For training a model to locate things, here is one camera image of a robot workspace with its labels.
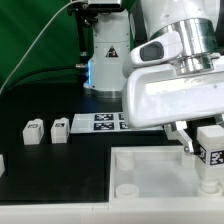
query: white cube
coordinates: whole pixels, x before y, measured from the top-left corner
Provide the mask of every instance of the white cube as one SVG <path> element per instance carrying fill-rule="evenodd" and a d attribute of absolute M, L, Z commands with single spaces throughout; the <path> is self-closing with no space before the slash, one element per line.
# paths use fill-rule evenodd
<path fill-rule="evenodd" d="M 67 118 L 61 118 L 55 120 L 51 128 L 51 140 L 53 144 L 67 143 L 70 132 L 69 120 Z"/>
<path fill-rule="evenodd" d="M 199 127 L 197 140 L 206 150 L 224 149 L 224 129 L 219 125 Z"/>
<path fill-rule="evenodd" d="M 24 145 L 37 145 L 44 134 L 44 125 L 41 119 L 29 121 L 23 129 Z"/>

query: black table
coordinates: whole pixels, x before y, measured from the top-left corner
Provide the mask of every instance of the black table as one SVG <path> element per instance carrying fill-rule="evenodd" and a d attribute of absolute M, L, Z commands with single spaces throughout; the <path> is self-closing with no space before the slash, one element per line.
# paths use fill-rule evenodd
<path fill-rule="evenodd" d="M 0 97 L 0 154 L 6 172 L 0 178 L 0 204 L 107 202 L 110 155 L 115 146 L 172 145 L 163 131 L 70 135 L 67 144 L 51 144 L 55 119 L 75 113 L 121 112 L 121 100 L 83 93 L 78 84 L 22 85 Z M 25 146 L 28 120 L 44 120 L 40 145 Z"/>

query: green screen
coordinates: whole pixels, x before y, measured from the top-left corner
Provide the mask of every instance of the green screen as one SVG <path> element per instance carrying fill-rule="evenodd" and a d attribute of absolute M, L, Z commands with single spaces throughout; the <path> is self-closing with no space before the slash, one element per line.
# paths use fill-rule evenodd
<path fill-rule="evenodd" d="M 69 0 L 1 0 L 0 1 L 0 85 L 17 65 L 39 32 L 51 17 Z M 127 9 L 134 0 L 126 0 Z M 91 29 L 85 30 L 88 51 L 92 52 Z M 79 46 L 76 21 L 65 10 L 44 33 L 15 78 L 41 68 L 72 65 L 79 62 Z M 47 78 L 52 74 L 41 74 L 32 79 Z"/>

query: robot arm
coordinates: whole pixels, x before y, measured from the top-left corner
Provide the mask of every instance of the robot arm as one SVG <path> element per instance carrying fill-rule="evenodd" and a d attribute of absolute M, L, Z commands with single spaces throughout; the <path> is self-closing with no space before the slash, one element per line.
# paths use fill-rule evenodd
<path fill-rule="evenodd" d="M 96 97 L 121 98 L 126 82 L 122 65 L 130 53 L 129 18 L 122 0 L 88 0 L 71 11 L 80 21 L 77 24 L 82 43 L 82 26 L 92 27 L 93 30 L 93 55 L 85 57 L 85 60 L 80 58 L 83 64 L 77 65 L 86 72 L 84 91 Z"/>
<path fill-rule="evenodd" d="M 219 54 L 214 58 L 218 48 L 205 1 L 161 0 L 159 3 L 141 0 L 148 39 L 156 41 L 177 32 L 183 51 L 176 58 L 151 62 L 137 61 L 136 50 L 131 52 L 123 68 L 125 75 L 130 76 L 122 100 L 127 125 L 132 128 L 224 112 L 224 58 Z"/>

